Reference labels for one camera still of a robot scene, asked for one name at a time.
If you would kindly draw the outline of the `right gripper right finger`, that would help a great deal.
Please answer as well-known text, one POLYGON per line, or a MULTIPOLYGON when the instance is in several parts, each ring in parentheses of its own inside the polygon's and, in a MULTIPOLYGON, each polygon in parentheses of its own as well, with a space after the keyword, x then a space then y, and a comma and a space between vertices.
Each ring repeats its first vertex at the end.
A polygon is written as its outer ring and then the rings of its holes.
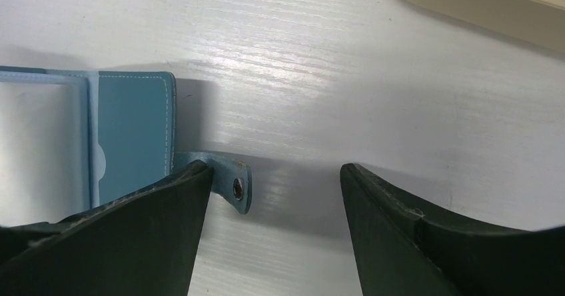
POLYGON ((362 165, 340 187, 364 295, 563 295, 564 228, 524 231, 417 197, 362 165))

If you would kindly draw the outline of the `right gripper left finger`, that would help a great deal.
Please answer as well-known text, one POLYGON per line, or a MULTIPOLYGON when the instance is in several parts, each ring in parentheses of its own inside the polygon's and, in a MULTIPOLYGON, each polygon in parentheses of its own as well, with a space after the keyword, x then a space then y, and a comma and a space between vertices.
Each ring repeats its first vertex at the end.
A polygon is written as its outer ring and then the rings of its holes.
POLYGON ((193 161, 56 223, 1 228, 2 295, 186 295, 214 171, 193 161))

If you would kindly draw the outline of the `blue leather card holder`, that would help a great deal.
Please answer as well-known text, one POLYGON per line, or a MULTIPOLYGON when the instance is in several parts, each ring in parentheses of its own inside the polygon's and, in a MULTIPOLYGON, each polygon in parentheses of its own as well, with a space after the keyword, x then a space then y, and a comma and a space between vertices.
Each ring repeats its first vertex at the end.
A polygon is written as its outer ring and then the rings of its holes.
POLYGON ((57 221, 155 183, 194 160, 239 213, 251 170, 175 151, 172 73, 1 68, 1 223, 57 221))

